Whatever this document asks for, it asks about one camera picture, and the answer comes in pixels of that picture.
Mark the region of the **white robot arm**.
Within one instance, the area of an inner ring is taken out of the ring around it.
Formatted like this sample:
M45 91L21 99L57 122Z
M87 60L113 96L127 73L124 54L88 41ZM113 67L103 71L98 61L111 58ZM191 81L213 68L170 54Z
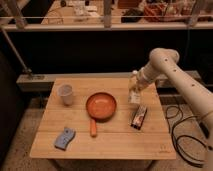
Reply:
M209 137L203 171L213 171L213 93L177 65L179 58L176 50L153 49L149 53L149 62L139 71L134 72L129 90L143 90L160 74L164 74L208 129Z

